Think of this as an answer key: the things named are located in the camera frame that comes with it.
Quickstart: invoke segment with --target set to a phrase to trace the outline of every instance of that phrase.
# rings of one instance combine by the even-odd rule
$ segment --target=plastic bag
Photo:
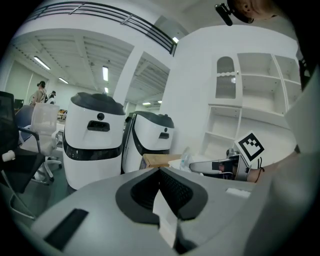
[[[187,146],[181,155],[180,170],[191,172],[189,166],[192,163],[192,155],[190,148]]]

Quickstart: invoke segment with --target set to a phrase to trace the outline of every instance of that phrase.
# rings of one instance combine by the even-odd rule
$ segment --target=cable
[[[260,174],[261,174],[261,171],[265,172],[265,168],[261,167],[262,165],[262,157],[260,157],[258,159],[258,169],[260,168],[260,171],[259,171],[259,175],[258,175],[258,178],[256,179],[256,181],[254,183],[257,183],[259,178],[260,178]]]

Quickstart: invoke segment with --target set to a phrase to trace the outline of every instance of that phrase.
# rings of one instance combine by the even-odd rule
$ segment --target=black chair
[[[38,152],[31,152],[19,148],[19,131],[31,134],[37,141]],[[15,158],[3,162],[3,154],[13,151]],[[11,93],[0,91],[0,182],[10,188],[12,196],[10,198],[10,208],[29,219],[35,220],[35,215],[28,209],[25,203],[19,198],[17,193],[24,193],[27,185],[33,179],[39,167],[45,161],[45,156],[41,154],[39,135],[29,129],[18,127],[14,111],[14,96]],[[46,181],[42,184],[49,184],[49,177],[46,174]],[[25,214],[13,207],[14,200],[17,199],[22,206],[28,211]]]

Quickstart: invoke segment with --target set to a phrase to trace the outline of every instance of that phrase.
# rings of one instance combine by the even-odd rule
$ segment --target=white cabinet
[[[211,73],[209,104],[240,107],[242,80],[237,55],[214,55]]]
[[[200,154],[226,157],[234,141],[253,130],[266,146],[264,164],[294,150],[284,114],[301,94],[297,62],[269,53],[212,57],[211,93]]]
[[[200,154],[212,159],[226,158],[226,151],[234,147],[240,124],[241,108],[210,106],[204,129]]]
[[[276,55],[275,59],[284,82],[287,108],[290,109],[302,93],[299,66],[292,58]]]

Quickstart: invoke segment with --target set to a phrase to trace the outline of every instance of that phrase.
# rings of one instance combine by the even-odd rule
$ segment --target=white robot
[[[125,121],[122,142],[124,173],[139,170],[144,154],[169,154],[175,126],[168,115],[136,111]]]
[[[63,162],[75,190],[121,174],[125,112],[107,95],[80,92],[71,98],[63,136]]]

